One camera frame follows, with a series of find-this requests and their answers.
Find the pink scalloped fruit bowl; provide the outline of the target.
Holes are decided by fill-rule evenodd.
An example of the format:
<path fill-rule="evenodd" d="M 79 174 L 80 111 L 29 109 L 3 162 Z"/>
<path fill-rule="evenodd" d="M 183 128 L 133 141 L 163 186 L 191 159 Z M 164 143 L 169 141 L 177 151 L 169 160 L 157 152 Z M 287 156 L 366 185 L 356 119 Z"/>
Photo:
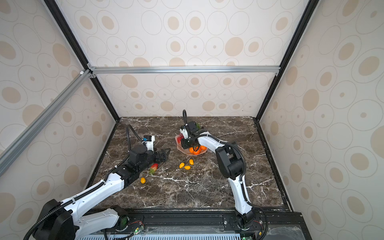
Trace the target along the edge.
<path fill-rule="evenodd" d="M 177 149 L 178 149 L 179 151 L 181 151 L 182 153 L 186 154 L 186 155 L 189 155 L 189 156 L 197 156 L 197 155 L 191 154 L 190 151 L 189 151 L 189 149 L 183 149 L 182 146 L 181 146 L 181 144 L 178 144 L 178 142 L 177 142 L 177 136 L 175 136 L 175 140 L 176 140 L 176 143 L 177 143 Z M 198 144 L 198 147 L 197 147 L 197 148 L 194 148 L 194 150 L 195 150 L 195 151 L 197 151 L 197 150 L 201 150 L 200 145 Z M 202 151 L 202 150 L 201 150 L 201 153 L 200 153 L 199 155 L 202 155 L 202 154 L 206 153 L 207 151 L 208 151 L 208 149 L 206 149 L 205 151 Z"/>

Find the red fake strawberry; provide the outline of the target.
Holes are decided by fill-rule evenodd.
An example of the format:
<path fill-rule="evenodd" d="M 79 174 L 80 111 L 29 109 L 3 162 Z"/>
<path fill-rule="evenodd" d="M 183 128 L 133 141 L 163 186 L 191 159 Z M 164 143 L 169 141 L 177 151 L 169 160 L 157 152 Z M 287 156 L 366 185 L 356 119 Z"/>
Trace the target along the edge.
<path fill-rule="evenodd" d="M 183 135 L 178 135 L 178 136 L 177 136 L 177 142 L 178 142 L 178 144 L 181 144 L 182 139 L 184 139 L 184 136 L 183 136 Z"/>

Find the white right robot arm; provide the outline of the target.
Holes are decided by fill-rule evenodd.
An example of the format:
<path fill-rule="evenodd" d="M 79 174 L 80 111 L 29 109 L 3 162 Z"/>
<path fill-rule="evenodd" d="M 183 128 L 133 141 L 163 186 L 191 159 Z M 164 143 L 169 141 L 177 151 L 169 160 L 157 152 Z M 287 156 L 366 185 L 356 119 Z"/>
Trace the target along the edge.
<path fill-rule="evenodd" d="M 204 146 L 216 154 L 219 170 L 233 192 L 238 224 L 241 228 L 249 227 L 256 214 L 246 189 L 246 162 L 237 144 L 222 141 L 209 132 L 197 135 L 180 131 L 180 137 L 183 149 Z"/>

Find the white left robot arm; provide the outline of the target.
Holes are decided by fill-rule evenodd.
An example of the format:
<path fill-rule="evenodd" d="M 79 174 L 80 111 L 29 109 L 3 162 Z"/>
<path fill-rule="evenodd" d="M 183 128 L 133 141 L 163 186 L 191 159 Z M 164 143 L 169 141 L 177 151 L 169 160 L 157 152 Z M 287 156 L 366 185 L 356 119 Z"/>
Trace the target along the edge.
<path fill-rule="evenodd" d="M 154 164 L 168 160 L 170 149 L 150 150 L 145 145 L 136 145 L 128 156 L 109 170 L 104 179 L 86 190 L 60 202 L 48 201 L 37 222 L 28 230 L 25 239 L 77 240 L 91 233 L 110 229 L 124 218 L 120 207 L 87 215 L 94 206 L 134 183 L 141 172 Z"/>

